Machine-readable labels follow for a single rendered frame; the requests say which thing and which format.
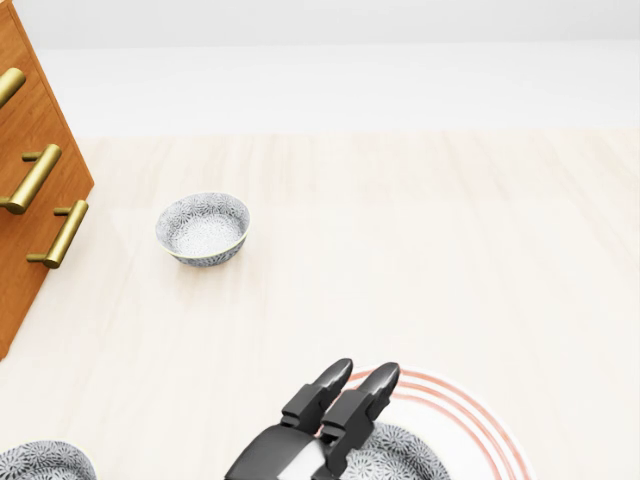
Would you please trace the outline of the patterned black and white bowl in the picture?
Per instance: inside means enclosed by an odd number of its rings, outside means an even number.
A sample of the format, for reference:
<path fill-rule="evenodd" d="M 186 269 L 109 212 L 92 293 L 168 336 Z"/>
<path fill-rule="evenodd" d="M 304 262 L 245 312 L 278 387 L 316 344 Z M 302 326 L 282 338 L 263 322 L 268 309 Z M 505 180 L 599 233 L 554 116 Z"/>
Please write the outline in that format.
<path fill-rule="evenodd" d="M 173 202 L 155 225 L 159 244 L 177 261 L 194 267 L 220 265 L 246 241 L 250 211 L 227 193 L 203 192 Z"/>
<path fill-rule="evenodd" d="M 98 480 L 89 458 L 62 441 L 34 441 L 0 453 L 0 480 Z"/>
<path fill-rule="evenodd" d="M 441 460 L 406 429 L 377 422 L 371 436 L 347 457 L 340 480 L 451 480 Z"/>

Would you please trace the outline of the wooden drawer front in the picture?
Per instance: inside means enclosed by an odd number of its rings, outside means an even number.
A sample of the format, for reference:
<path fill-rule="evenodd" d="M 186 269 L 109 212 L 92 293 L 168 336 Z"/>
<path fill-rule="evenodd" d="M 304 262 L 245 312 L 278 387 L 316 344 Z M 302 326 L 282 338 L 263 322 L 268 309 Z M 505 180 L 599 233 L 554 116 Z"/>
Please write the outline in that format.
<path fill-rule="evenodd" d="M 46 253 L 65 217 L 53 215 L 56 207 L 70 207 L 85 200 L 93 186 L 86 168 L 68 168 L 62 151 L 31 205 L 22 215 L 0 208 L 0 360 L 4 359 L 38 294 L 49 269 L 28 263 L 29 253 Z"/>
<path fill-rule="evenodd" d="M 49 99 L 51 109 L 47 116 L 48 124 L 44 122 L 39 124 L 40 133 L 42 134 L 41 140 L 44 146 L 36 151 L 23 151 L 22 154 L 24 152 L 41 151 L 48 144 L 56 144 L 62 149 L 65 158 L 68 160 L 68 168 L 64 168 L 62 163 L 58 164 L 62 172 L 68 172 L 72 166 L 86 168 L 75 140 L 68 126 L 61 118 L 58 109 L 54 106 L 50 95 Z M 19 162 L 10 162 L 5 164 L 4 167 L 0 167 L 0 196 L 7 197 L 11 195 L 30 168 L 31 164 L 24 162 L 21 157 Z"/>
<path fill-rule="evenodd" d="M 39 63 L 11 0 L 0 1 L 0 76 L 20 70 L 25 82 L 0 106 L 0 167 L 20 161 L 23 151 L 44 146 L 39 124 L 48 124 L 50 99 Z"/>

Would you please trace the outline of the wooden cabinet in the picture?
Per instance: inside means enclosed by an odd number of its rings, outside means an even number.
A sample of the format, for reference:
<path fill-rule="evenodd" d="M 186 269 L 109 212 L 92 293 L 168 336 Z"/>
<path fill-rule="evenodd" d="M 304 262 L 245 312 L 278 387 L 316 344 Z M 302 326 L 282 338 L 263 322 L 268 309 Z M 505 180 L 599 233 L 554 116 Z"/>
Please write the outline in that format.
<path fill-rule="evenodd" d="M 93 178 L 12 0 L 0 0 L 0 361 L 63 263 Z"/>

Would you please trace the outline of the white plate with red rings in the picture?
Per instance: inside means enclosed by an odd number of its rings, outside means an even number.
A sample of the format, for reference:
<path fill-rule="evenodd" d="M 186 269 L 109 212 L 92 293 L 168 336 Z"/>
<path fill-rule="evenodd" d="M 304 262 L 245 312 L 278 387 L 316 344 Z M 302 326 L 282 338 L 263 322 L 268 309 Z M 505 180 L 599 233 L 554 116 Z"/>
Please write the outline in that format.
<path fill-rule="evenodd" d="M 538 480 L 506 425 L 441 376 L 404 367 L 377 422 L 400 426 L 423 440 L 451 480 Z"/>

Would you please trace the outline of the silver and black right hand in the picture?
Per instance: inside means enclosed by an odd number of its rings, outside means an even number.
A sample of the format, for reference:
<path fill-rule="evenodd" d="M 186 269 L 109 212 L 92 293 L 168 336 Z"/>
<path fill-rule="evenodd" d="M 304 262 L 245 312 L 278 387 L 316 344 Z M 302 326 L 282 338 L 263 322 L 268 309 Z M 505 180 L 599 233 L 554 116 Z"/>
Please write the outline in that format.
<path fill-rule="evenodd" d="M 280 421 L 257 435 L 224 480 L 340 480 L 347 457 L 374 431 L 390 403 L 401 368 L 387 362 L 355 390 L 344 390 L 353 361 L 343 358 L 303 385 L 281 410 Z"/>

